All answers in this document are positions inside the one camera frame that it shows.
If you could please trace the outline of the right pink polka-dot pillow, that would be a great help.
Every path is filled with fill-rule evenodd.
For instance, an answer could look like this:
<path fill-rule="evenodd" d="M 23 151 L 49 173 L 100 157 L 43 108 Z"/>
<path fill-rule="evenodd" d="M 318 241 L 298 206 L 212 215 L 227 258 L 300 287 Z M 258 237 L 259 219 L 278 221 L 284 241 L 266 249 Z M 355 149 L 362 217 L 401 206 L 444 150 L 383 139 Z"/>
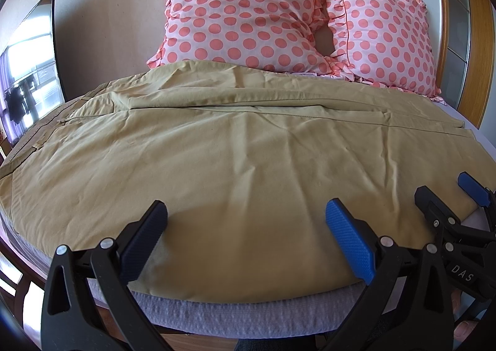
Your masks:
<path fill-rule="evenodd" d="M 421 0 L 324 0 L 334 51 L 328 77 L 439 101 L 427 8 Z"/>

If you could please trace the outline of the pink polka-dot pillow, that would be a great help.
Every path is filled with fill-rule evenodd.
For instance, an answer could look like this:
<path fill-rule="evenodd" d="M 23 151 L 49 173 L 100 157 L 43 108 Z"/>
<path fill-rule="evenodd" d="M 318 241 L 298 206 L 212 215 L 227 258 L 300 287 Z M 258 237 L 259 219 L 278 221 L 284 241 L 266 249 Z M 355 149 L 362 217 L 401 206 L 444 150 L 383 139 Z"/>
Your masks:
<path fill-rule="evenodd" d="M 259 70 L 332 74 L 316 48 L 326 0 L 165 0 L 165 35 L 148 66 L 209 60 Z"/>
<path fill-rule="evenodd" d="M 427 8 L 421 0 L 324 0 L 334 51 L 328 77 L 439 101 Z"/>

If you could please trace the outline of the left pink polka-dot pillow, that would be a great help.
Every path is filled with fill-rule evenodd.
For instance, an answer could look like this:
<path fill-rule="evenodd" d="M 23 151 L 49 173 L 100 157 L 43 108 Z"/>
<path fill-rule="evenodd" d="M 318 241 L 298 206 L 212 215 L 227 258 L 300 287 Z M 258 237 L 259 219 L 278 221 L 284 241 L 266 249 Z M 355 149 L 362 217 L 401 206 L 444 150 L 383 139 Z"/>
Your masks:
<path fill-rule="evenodd" d="M 316 48 L 326 0 L 165 0 L 165 35 L 148 66 L 209 60 L 259 70 L 332 74 Z"/>

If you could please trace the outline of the wall-mounted flat television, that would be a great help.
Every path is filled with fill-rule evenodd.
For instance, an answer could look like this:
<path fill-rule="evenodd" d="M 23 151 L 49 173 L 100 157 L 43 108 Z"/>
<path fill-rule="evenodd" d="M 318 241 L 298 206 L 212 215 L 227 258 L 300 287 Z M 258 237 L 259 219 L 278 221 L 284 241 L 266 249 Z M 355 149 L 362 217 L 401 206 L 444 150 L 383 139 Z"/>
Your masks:
<path fill-rule="evenodd" d="M 39 0 L 1 54 L 1 125 L 7 142 L 16 145 L 64 102 L 55 51 L 55 0 Z"/>

